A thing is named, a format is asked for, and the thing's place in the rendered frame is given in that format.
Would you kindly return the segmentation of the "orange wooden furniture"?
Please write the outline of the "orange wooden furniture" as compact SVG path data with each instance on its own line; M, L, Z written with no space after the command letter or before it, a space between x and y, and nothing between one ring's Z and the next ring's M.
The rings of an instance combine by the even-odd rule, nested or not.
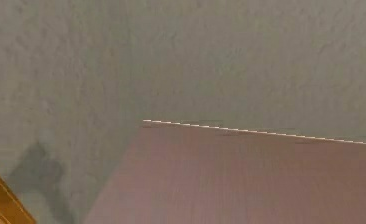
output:
M0 224L37 224L0 176Z

